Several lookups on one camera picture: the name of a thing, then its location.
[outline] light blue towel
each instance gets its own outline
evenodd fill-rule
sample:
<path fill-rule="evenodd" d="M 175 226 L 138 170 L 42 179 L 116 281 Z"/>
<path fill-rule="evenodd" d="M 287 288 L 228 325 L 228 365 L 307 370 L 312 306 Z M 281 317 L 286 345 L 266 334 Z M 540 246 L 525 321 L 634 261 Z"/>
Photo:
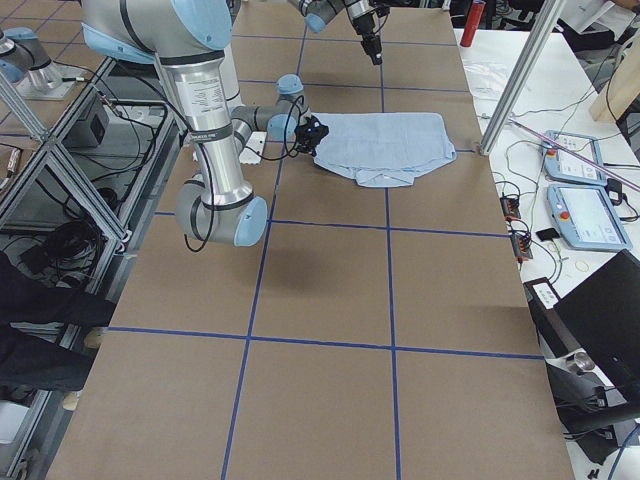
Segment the light blue towel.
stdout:
<path fill-rule="evenodd" d="M 363 187 L 413 185 L 456 159 L 437 113 L 317 113 L 329 127 L 315 163 Z"/>

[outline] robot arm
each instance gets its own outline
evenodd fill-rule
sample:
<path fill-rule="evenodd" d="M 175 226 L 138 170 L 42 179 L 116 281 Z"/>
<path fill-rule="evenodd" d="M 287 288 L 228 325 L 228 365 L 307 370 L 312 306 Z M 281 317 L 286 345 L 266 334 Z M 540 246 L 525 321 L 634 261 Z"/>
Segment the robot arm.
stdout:
<path fill-rule="evenodd" d="M 10 82 L 28 75 L 36 90 L 47 92 L 62 84 L 62 75 L 30 29 L 0 29 L 0 70 Z"/>
<path fill-rule="evenodd" d="M 260 115 L 236 108 L 232 120 L 220 73 L 231 41 L 225 0 L 84 0 L 82 7 L 89 47 L 121 60 L 155 64 L 178 103 L 201 170 L 178 196 L 176 217 L 183 231 L 202 241 L 257 243 L 267 205 L 244 179 L 238 155 L 251 130 L 268 127 L 284 138 L 289 124 L 304 128 L 313 123 L 302 84 L 281 91 L 276 106 L 260 107 Z"/>
<path fill-rule="evenodd" d="M 382 64 L 382 43 L 376 17 L 389 15 L 390 7 L 425 8 L 427 0 L 289 0 L 300 11 L 309 29 L 320 33 L 341 10 L 346 9 L 349 21 L 360 44 L 374 65 Z"/>

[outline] black monitor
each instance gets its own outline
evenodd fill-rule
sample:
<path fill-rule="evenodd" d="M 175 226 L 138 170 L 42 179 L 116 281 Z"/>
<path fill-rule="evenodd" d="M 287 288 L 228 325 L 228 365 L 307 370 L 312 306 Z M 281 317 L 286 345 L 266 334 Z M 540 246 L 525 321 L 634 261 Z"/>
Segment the black monitor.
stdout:
<path fill-rule="evenodd" d="M 618 252 L 554 307 L 628 401 L 640 401 L 640 261 Z"/>

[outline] blue cable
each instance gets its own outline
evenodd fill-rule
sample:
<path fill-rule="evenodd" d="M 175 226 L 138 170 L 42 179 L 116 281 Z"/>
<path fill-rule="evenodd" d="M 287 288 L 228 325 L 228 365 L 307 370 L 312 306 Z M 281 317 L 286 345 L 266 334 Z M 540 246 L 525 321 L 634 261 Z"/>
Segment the blue cable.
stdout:
<path fill-rule="evenodd" d="M 613 479 L 613 474 L 615 473 L 616 468 L 618 467 L 618 462 L 620 461 L 620 457 L 622 457 L 622 452 L 624 452 L 624 449 L 629 446 L 629 443 L 631 443 L 631 439 L 634 437 L 634 435 L 637 435 L 638 433 L 640 433 L 640 423 L 636 425 L 636 428 L 631 430 L 631 433 L 629 433 L 629 435 L 627 435 L 627 438 L 624 439 L 624 442 L 622 442 L 622 445 L 620 446 L 620 450 L 618 450 L 618 455 L 616 456 L 616 459 L 613 462 L 613 466 L 611 467 L 611 471 L 609 472 L 609 476 L 607 477 L 607 480 Z"/>

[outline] white label sticker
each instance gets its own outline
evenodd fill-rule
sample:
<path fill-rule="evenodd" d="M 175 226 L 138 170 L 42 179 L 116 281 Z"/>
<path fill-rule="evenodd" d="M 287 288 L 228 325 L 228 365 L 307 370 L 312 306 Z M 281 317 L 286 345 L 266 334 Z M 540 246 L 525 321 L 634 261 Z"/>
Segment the white label sticker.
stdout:
<path fill-rule="evenodd" d="M 225 108 L 224 91 L 219 78 L 177 82 L 184 113 L 189 117 L 206 115 Z"/>
<path fill-rule="evenodd" d="M 537 283 L 533 286 L 533 289 L 547 310 L 551 310 L 558 303 L 558 297 L 546 283 Z"/>

